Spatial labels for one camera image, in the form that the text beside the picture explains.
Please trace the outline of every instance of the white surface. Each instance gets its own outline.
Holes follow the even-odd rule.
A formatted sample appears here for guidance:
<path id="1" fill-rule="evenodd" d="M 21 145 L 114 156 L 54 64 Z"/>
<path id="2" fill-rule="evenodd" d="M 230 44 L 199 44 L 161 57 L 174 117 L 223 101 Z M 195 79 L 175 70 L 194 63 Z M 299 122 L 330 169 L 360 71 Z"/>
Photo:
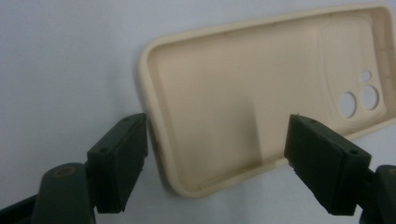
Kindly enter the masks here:
<path id="1" fill-rule="evenodd" d="M 35 194 L 48 169 L 84 162 L 119 119 L 144 111 L 137 60 L 153 38 L 359 2 L 367 1 L 2 1 L 0 208 Z M 355 141 L 373 154 L 373 169 L 396 164 L 395 132 L 393 125 Z M 286 166 L 204 199 L 181 198 L 162 182 L 150 144 L 126 212 L 96 220 L 298 224 L 358 223 L 359 216 L 328 215 Z"/>

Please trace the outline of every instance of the white background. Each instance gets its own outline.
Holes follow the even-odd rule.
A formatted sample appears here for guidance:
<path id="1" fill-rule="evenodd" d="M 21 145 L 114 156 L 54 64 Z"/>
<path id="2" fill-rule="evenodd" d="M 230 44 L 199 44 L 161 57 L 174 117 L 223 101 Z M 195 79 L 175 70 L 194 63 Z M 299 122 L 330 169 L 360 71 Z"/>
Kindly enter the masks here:
<path id="1" fill-rule="evenodd" d="M 0 208 L 36 194 L 50 168 L 84 162 L 119 119 L 145 110 L 137 62 L 154 38 L 359 2 L 367 1 L 1 1 Z M 373 154 L 373 169 L 396 164 L 395 133 L 392 125 L 355 141 Z M 207 198 L 182 198 L 160 178 L 149 145 L 125 213 L 96 215 L 97 223 L 358 223 L 359 209 L 328 215 L 287 166 Z"/>

